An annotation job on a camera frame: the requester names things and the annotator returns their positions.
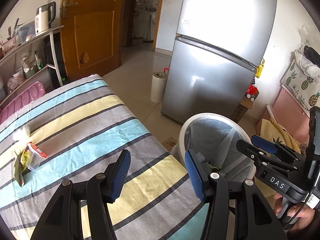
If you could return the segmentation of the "cardboard box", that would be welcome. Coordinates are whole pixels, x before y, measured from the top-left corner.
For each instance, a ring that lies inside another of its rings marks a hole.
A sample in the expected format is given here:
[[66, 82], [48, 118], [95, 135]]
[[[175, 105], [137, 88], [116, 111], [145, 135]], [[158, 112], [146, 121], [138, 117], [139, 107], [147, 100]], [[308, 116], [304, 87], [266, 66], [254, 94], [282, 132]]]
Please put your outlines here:
[[245, 94], [245, 96], [240, 101], [238, 107], [234, 111], [231, 116], [231, 120], [235, 123], [238, 123], [246, 114], [249, 109], [253, 108], [253, 103], [255, 102], [256, 98], [258, 97], [259, 92], [255, 94]]

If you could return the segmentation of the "pale green printed wrapper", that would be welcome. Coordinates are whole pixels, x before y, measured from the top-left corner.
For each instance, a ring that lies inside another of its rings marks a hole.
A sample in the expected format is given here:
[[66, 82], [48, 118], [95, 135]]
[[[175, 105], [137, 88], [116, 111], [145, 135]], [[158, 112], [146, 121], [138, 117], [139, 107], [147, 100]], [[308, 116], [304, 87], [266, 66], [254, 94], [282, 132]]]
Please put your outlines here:
[[19, 153], [16, 157], [15, 164], [14, 164], [14, 178], [17, 181], [20, 187], [24, 186], [24, 179], [22, 175], [23, 167], [21, 163], [22, 153]]

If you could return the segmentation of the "clear plastic cup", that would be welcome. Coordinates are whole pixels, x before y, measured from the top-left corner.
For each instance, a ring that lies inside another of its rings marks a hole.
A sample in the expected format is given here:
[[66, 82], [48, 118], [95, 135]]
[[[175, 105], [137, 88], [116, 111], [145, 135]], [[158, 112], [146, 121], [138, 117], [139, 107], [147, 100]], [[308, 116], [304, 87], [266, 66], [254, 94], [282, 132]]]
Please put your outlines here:
[[27, 150], [26, 166], [29, 170], [35, 171], [39, 168], [40, 163], [47, 158], [47, 154], [32, 142], [27, 143]]

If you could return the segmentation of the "wooden door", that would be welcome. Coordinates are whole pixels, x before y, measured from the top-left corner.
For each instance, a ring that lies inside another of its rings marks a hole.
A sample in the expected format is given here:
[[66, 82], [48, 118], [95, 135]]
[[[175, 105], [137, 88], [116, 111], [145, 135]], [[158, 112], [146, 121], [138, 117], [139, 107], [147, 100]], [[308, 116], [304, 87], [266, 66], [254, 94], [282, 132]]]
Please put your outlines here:
[[67, 77], [103, 76], [120, 66], [124, 0], [61, 0], [61, 48]]

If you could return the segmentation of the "striped tablecloth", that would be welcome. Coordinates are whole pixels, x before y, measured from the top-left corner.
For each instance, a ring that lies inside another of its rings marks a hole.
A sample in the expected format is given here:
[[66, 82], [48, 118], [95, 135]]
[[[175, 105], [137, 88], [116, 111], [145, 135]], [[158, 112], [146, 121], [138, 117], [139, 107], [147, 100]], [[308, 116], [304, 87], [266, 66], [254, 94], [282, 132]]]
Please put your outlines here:
[[[29, 141], [47, 157], [14, 178], [14, 163]], [[208, 207], [195, 196], [186, 169], [134, 116], [99, 75], [56, 89], [1, 124], [1, 217], [16, 239], [30, 239], [59, 185], [105, 171], [122, 150], [131, 165], [121, 195], [108, 206], [118, 239], [199, 239]]]

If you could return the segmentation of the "silver refrigerator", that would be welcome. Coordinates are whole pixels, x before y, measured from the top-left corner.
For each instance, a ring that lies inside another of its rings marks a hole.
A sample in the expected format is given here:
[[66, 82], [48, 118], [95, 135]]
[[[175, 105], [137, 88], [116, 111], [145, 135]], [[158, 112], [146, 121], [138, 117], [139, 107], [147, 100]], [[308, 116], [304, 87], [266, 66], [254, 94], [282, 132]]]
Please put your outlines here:
[[230, 118], [270, 39], [277, 0], [183, 0], [161, 112]]

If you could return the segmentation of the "green snack wrapper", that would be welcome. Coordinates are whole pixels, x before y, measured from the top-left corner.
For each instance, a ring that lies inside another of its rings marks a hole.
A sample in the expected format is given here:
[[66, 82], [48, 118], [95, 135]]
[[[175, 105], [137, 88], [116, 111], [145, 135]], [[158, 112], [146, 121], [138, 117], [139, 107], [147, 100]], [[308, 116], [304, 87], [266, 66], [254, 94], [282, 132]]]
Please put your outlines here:
[[221, 167], [213, 166], [209, 162], [206, 162], [206, 165], [208, 166], [211, 173], [218, 173], [221, 170]]

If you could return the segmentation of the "white foam net sleeve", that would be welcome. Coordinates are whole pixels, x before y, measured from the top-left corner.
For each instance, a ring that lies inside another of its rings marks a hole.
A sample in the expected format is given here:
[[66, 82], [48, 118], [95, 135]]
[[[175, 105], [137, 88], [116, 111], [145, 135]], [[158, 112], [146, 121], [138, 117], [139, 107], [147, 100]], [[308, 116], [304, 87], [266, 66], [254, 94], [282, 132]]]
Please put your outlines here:
[[204, 163], [205, 162], [205, 157], [204, 157], [204, 155], [201, 153], [201, 152], [198, 152], [197, 154], [196, 154], [196, 156], [197, 156], [197, 158], [198, 158], [198, 160], [201, 162], [201, 163]]

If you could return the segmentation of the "red bag on box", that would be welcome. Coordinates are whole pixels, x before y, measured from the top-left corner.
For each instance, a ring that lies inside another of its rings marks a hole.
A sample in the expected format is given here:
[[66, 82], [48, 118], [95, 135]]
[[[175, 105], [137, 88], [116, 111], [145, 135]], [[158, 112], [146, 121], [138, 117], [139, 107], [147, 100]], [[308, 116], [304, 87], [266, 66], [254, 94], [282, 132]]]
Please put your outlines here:
[[251, 98], [256, 98], [258, 94], [259, 90], [257, 89], [257, 87], [253, 84], [250, 84], [248, 89], [246, 90], [246, 95], [249, 95]]

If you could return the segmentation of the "white electric kettle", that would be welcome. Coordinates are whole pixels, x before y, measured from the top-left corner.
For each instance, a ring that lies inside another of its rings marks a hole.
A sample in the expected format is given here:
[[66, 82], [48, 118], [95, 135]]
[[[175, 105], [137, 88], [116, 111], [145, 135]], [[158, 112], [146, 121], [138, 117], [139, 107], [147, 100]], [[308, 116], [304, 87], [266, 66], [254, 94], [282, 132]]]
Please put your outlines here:
[[51, 28], [51, 24], [56, 17], [56, 2], [52, 1], [48, 4], [42, 5], [36, 9], [35, 16], [35, 35], [38, 36], [40, 33]]

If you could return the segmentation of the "pink plastic tray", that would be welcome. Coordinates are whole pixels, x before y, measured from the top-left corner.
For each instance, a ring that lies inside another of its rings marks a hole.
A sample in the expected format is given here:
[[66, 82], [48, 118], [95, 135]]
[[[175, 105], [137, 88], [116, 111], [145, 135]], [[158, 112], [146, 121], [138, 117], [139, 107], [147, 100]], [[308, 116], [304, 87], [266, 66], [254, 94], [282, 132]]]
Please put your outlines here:
[[19, 111], [29, 103], [43, 97], [45, 94], [46, 91], [44, 90], [43, 84], [40, 81], [36, 81], [21, 94], [16, 96], [16, 98], [14, 98], [14, 100], [12, 100], [12, 102], [10, 102], [3, 110], [1, 110], [0, 123], [2, 124], [15, 112]]

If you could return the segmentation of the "metal kitchen shelf rack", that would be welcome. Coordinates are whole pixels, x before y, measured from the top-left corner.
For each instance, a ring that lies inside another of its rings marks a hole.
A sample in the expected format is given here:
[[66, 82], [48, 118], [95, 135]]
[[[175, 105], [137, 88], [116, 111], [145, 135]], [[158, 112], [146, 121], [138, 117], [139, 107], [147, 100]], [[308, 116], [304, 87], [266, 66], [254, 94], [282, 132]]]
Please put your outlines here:
[[[54, 45], [54, 32], [60, 31], [62, 27], [50, 28], [39, 35], [33, 37], [28, 42], [23, 43], [19, 47], [12, 50], [9, 54], [5, 55], [3, 59], [1, 59], [1, 66], [4, 65], [6, 61], [8, 61], [11, 57], [16, 57], [16, 54], [19, 52], [23, 52], [20, 58], [21, 68], [14, 69], [14, 74], [9, 78], [4, 85], [7, 87], [8, 95], [1, 101], [1, 107], [4, 108], [10, 101], [12, 101], [16, 96], [19, 90], [22, 90], [27, 84], [31, 83], [31, 79], [33, 79], [37, 74], [39, 74], [42, 70], [49, 67], [55, 70], [56, 77], [58, 79], [59, 84], [62, 86], [63, 81], [57, 61], [55, 45]], [[33, 43], [36, 41], [42, 40], [45, 37], [49, 37], [50, 40], [50, 49], [52, 54], [53, 63], [45, 63], [44, 59], [40, 57], [39, 53], [33, 48]]]

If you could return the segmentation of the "small yellow snack wrapper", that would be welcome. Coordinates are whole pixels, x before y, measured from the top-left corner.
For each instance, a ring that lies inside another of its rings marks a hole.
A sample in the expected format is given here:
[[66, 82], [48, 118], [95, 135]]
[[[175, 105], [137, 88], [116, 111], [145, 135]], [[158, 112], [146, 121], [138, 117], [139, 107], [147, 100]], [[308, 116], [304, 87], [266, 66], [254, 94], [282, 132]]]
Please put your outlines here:
[[21, 157], [20, 157], [20, 164], [21, 164], [21, 169], [22, 170], [24, 170], [27, 167], [28, 155], [29, 155], [29, 149], [25, 148], [21, 152]]

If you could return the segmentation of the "clear plastic storage box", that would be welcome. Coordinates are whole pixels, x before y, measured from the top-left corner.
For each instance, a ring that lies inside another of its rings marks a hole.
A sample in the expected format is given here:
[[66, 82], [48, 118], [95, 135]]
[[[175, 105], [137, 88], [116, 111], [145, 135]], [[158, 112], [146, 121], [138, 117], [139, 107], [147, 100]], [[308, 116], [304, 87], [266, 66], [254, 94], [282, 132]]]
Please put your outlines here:
[[35, 21], [30, 20], [17, 29], [18, 44], [24, 44], [35, 37]]

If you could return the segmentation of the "white tissue ball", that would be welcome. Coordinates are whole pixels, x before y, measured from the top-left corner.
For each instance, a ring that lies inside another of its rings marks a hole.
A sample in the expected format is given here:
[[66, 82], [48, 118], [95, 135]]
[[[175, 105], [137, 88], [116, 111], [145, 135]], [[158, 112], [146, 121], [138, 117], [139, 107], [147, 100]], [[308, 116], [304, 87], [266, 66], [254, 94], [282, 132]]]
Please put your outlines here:
[[20, 127], [12, 134], [12, 138], [14, 141], [28, 140], [29, 137], [30, 137], [30, 128], [28, 126]]

